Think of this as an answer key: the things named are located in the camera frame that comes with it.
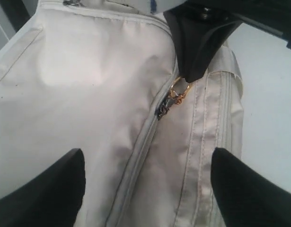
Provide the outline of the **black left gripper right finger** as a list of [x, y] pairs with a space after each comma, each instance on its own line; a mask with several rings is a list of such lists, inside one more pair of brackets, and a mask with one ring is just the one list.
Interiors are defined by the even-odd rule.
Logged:
[[291, 227], [291, 193], [224, 148], [212, 154], [211, 184], [227, 227]]

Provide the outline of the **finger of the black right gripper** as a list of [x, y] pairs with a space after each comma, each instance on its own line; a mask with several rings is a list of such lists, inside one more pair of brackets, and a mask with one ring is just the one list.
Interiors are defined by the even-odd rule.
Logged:
[[213, 9], [164, 12], [177, 56], [179, 75], [192, 83], [202, 78], [216, 52], [241, 25], [229, 13]]

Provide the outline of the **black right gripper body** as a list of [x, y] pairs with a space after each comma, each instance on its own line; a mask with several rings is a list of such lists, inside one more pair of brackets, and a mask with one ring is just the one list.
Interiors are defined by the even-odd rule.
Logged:
[[173, 11], [208, 23], [234, 17], [285, 40], [291, 50], [291, 0], [186, 0]]

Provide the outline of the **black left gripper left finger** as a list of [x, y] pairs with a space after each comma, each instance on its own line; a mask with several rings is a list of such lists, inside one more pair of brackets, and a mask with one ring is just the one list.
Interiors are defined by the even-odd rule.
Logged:
[[72, 227], [86, 188], [81, 149], [67, 152], [48, 169], [0, 199], [0, 227]]

